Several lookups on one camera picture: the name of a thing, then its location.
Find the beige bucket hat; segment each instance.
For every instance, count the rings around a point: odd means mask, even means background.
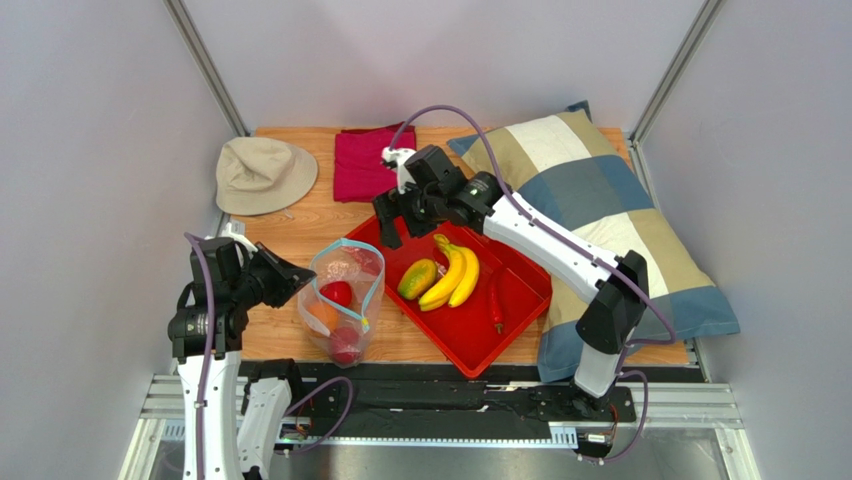
[[[261,215],[304,197],[317,180],[317,160],[271,138],[239,137],[222,147],[216,166],[216,204],[235,215]]]

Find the cable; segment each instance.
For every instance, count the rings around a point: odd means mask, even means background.
[[[299,413],[296,414],[296,422],[295,423],[296,423],[296,430],[299,433],[301,433],[303,437],[308,438],[308,429],[302,428],[299,425],[299,416],[302,415],[302,411],[305,409],[305,405],[307,405],[307,404],[303,403],[302,406],[299,408]],[[309,425],[308,428],[310,428],[312,426],[313,426],[313,420],[311,420],[311,425]]]
[[[329,431],[327,431],[325,433],[325,435],[320,437],[319,440],[308,445],[307,447],[302,447],[298,450],[293,450],[290,453],[293,453],[293,454],[305,453],[305,452],[309,452],[309,451],[313,450],[314,448],[320,446],[324,441],[328,440],[328,437],[330,437],[334,432],[337,431],[337,429],[340,427],[340,424],[343,423],[343,420],[345,420],[346,417],[349,416],[349,409],[352,408],[352,399],[353,399],[353,397],[355,397],[355,385],[352,385],[352,380],[349,380],[346,377],[334,377],[331,380],[326,381],[325,383],[323,383],[319,387],[315,388],[311,393],[305,395],[305,398],[299,400],[294,405],[290,405],[290,407],[287,409],[287,411],[284,412],[284,416],[286,417],[288,415],[291,415],[293,412],[296,411],[297,408],[303,406],[305,403],[310,401],[319,392],[325,390],[329,385],[333,385],[333,384],[338,383],[338,382],[343,382],[349,387],[349,396],[346,398],[346,406],[343,407],[343,412],[340,413],[340,418],[337,419],[337,422],[334,424],[334,426],[332,426],[331,429],[329,429]]]
[[[618,426],[618,410],[615,408],[615,405],[609,404],[609,411],[612,412],[612,426],[609,430],[605,432],[601,432],[601,435],[612,435],[611,441],[615,441],[615,427]]]
[[[411,125],[411,122],[417,119],[417,117],[423,115],[424,113],[432,112],[435,110],[448,110],[450,112],[457,113],[468,123],[470,123],[474,130],[476,130],[476,134],[479,135],[479,138],[482,140],[482,144],[485,146],[485,151],[488,154],[488,159],[491,161],[491,168],[494,169],[494,176],[497,177],[497,183],[500,185],[500,190],[503,191],[503,195],[505,195],[509,199],[509,202],[515,207],[515,209],[518,210],[518,213],[523,215],[524,218],[529,220],[533,225],[541,228],[542,230],[550,234],[551,237],[559,240],[563,244],[570,247],[572,250],[582,255],[583,258],[590,260],[595,265],[600,265],[604,267],[604,269],[609,271],[610,274],[614,275],[616,278],[624,282],[624,284],[627,285],[627,287],[630,288],[630,290],[632,290],[633,293],[635,293],[636,296],[638,296],[639,299],[642,300],[642,302],[647,305],[648,308],[651,309],[651,311],[654,312],[654,315],[656,315],[657,318],[660,319],[660,322],[663,324],[663,326],[666,328],[666,331],[668,331],[669,333],[669,340],[637,339],[632,342],[627,342],[628,346],[635,344],[671,345],[676,341],[674,328],[672,328],[671,323],[669,323],[669,321],[665,318],[663,312],[661,312],[657,308],[657,306],[654,305],[654,302],[651,300],[651,298],[645,292],[643,292],[642,289],[639,288],[639,286],[636,285],[635,282],[633,282],[633,280],[628,278],[627,275],[621,273],[616,267],[610,265],[605,260],[596,257],[591,252],[572,242],[570,239],[566,238],[553,228],[550,228],[548,225],[540,222],[537,218],[533,217],[533,215],[529,213],[525,208],[523,208],[520,203],[518,203],[518,200],[512,196],[512,191],[509,189],[509,186],[506,185],[506,182],[503,180],[503,175],[500,173],[500,166],[497,164],[497,156],[494,155],[494,150],[491,148],[491,142],[488,141],[488,137],[485,135],[485,132],[482,130],[482,127],[480,127],[479,124],[476,123],[476,120],[474,120],[473,117],[468,115],[465,111],[452,105],[432,105],[431,107],[420,109],[414,112],[413,115],[408,117],[408,119],[403,122],[402,125],[400,125],[399,129],[396,131],[396,134],[394,134],[393,139],[391,140],[389,148],[396,148],[396,144],[399,141],[399,138],[402,136],[402,133],[405,131],[406,128],[408,128],[409,125]]]
[[[204,339],[204,357],[201,360],[201,378],[198,379],[198,392],[195,396],[195,468],[198,478],[204,478],[204,393],[207,391],[207,375],[210,372],[210,357],[213,354],[213,337],[216,329],[216,302],[213,298],[213,277],[210,275],[210,266],[204,258],[200,238],[184,233],[184,237],[192,246],[192,251],[198,257],[201,265],[201,275],[204,277],[204,290],[207,293],[207,335]]]
[[[619,379],[627,378],[627,377],[639,377],[642,379],[642,390],[643,390],[643,398],[644,403],[642,404],[642,415],[639,417],[639,425],[636,427],[636,433],[633,435],[633,438],[630,440],[630,443],[624,447],[624,450],[618,452],[616,455],[607,458],[595,458],[595,457],[583,457],[578,456],[580,460],[588,460],[589,463],[595,465],[603,465],[605,463],[612,463],[621,460],[626,457],[627,454],[633,450],[633,447],[636,446],[636,442],[639,440],[639,436],[642,435],[642,431],[645,429],[645,420],[648,417],[648,401],[650,399],[650,391],[648,386],[648,377],[645,376],[640,370],[630,370],[627,372],[623,372],[619,374]]]

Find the checkered pillow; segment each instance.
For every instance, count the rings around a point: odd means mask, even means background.
[[[678,339],[739,332],[728,301],[695,265],[656,210],[624,159],[582,112],[561,113],[488,132],[506,181],[536,209],[578,236],[618,255],[628,250],[648,262],[651,298],[673,322]],[[474,171],[492,171],[482,141],[450,140]],[[587,304],[552,278],[553,301],[538,354],[543,381],[574,374],[582,340],[574,322]],[[647,310],[634,338],[664,339]]]

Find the plastic bag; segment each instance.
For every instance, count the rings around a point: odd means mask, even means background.
[[[372,245],[341,238],[311,261],[317,277],[299,292],[299,314],[310,339],[336,365],[361,362],[375,331],[385,291],[385,259]],[[352,290],[350,305],[338,305],[320,289],[346,282]]]

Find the folded towel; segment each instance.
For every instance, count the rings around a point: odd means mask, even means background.
[[[343,130],[334,137],[334,201],[370,202],[396,186],[396,174],[382,165],[382,150],[400,125]],[[405,129],[396,147],[417,148],[414,127]]]

